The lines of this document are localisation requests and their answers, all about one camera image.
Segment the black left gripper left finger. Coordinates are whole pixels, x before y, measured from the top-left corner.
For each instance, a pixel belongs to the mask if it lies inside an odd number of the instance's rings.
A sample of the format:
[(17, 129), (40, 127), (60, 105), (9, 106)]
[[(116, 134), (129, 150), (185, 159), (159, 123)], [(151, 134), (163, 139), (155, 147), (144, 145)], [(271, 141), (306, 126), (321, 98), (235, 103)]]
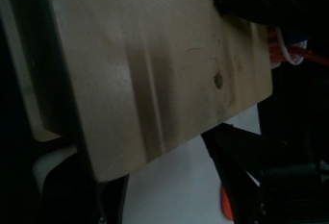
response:
[(49, 172), (42, 186), (41, 224), (123, 224), (128, 177), (96, 182), (77, 154)]

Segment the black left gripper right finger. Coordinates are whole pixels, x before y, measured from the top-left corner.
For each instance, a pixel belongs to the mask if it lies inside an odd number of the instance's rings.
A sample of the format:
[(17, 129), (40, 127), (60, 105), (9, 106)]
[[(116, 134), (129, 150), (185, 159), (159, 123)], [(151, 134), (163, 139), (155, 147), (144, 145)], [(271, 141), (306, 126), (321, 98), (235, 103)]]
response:
[(228, 124), (219, 124), (202, 134), (234, 224), (266, 224), (264, 174), (254, 148), (256, 138), (258, 134)]

